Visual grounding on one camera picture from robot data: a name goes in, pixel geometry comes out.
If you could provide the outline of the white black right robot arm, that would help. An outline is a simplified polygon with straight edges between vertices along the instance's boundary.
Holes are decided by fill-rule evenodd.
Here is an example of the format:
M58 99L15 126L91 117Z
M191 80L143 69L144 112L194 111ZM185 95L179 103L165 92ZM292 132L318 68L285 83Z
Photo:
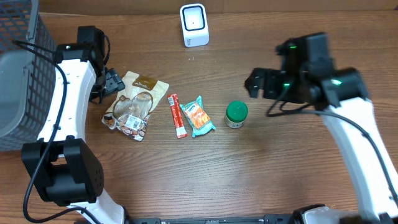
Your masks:
M292 223L396 223L397 170L378 130L374 105L360 72L337 69L324 32L291 38L276 48L278 70L255 68L244 86L249 96L272 100L266 116L315 115L340 150L358 201L355 212L313 205Z

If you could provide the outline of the red white stick packet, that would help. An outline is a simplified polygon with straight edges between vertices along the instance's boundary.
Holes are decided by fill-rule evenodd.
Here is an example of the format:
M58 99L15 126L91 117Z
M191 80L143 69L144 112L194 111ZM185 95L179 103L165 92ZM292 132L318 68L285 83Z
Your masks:
M178 139L185 138L187 137L187 132L185 130L185 126L183 123L183 118L181 114L181 109L179 106L179 101L178 101L178 95L177 94L170 94L167 97L169 104L170 104L170 109L172 112L172 117L174 120L174 125L175 125L175 130L176 130L176 135Z

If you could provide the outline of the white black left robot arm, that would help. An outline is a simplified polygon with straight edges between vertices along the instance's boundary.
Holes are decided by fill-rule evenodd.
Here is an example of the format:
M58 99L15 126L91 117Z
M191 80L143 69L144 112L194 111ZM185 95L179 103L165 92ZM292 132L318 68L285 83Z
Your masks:
M30 175L22 211L32 223L43 223L76 211L87 223L131 223L125 207L104 189L103 167L85 141L88 105L117 93L125 84L108 69L110 41L95 26L80 26L77 41L60 44L52 57L41 56L55 67L50 109L36 142L25 143L21 158ZM28 213L36 189L44 202L65 210L47 218Z

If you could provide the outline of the green lid jar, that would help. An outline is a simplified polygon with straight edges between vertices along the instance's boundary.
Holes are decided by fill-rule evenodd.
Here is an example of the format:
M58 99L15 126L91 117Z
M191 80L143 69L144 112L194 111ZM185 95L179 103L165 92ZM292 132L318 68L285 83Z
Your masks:
M232 101L226 109L224 121L230 128L240 128L247 116L247 105L242 101Z

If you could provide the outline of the beige brown snack pouch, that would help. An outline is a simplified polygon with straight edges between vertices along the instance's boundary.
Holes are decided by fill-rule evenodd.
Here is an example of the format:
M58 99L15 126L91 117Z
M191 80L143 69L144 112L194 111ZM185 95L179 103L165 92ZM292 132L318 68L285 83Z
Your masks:
M118 92L102 117L102 123L111 130L118 129L133 140L142 141L148 120L169 89L169 84L130 71L122 81L125 89Z

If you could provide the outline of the teal orange cracker packet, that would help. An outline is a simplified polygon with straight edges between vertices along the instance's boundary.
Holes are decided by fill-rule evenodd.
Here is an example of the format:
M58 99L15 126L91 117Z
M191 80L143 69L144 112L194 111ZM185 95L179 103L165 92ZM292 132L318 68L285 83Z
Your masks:
M179 107L192 127L192 138L205 135L211 130L216 130L211 118L203 109L201 96L186 105L179 104Z

